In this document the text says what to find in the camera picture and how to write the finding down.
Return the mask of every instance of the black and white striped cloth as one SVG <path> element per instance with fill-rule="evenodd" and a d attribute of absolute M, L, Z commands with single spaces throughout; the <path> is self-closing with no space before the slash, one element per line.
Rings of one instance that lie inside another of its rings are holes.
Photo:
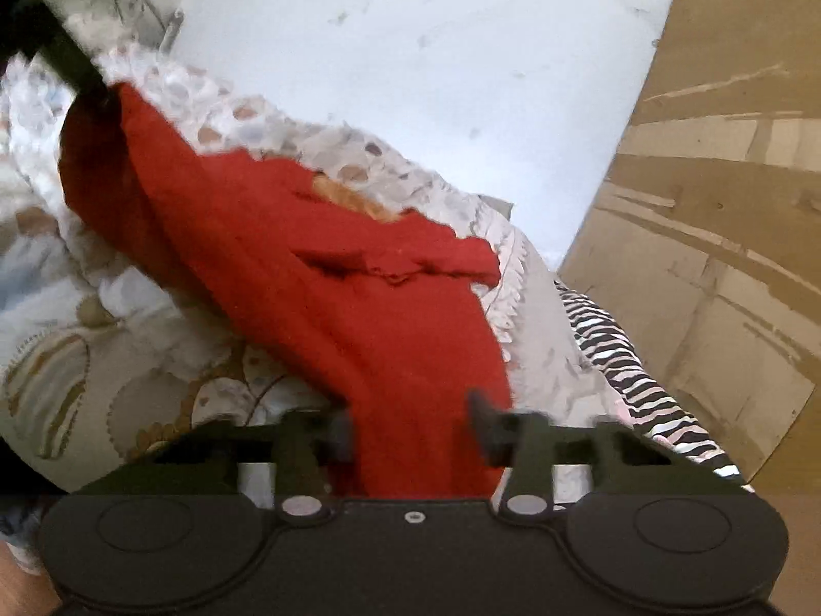
<path fill-rule="evenodd" d="M 634 429 L 663 444 L 668 442 L 677 453 L 705 464 L 721 477 L 743 483 L 738 467 L 699 425 L 698 419 L 681 409 L 676 399 L 647 375 L 635 347 L 613 316 L 590 297 L 568 289 L 559 281 L 556 288 L 576 342 L 590 362 L 604 373 L 610 386 L 624 398 Z"/>

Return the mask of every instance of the red garment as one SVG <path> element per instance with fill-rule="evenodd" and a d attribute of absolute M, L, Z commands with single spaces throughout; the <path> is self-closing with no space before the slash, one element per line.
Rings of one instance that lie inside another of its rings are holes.
<path fill-rule="evenodd" d="M 498 284 L 487 242 L 415 211 L 382 223 L 335 206 L 289 160 L 200 157 L 134 88 L 118 91 L 120 124 L 82 100 L 68 113 L 68 205 L 159 280 L 202 285 L 250 341 L 344 398 L 365 494 L 491 493 L 496 472 L 465 413 L 474 387 L 510 406 L 470 288 Z"/>

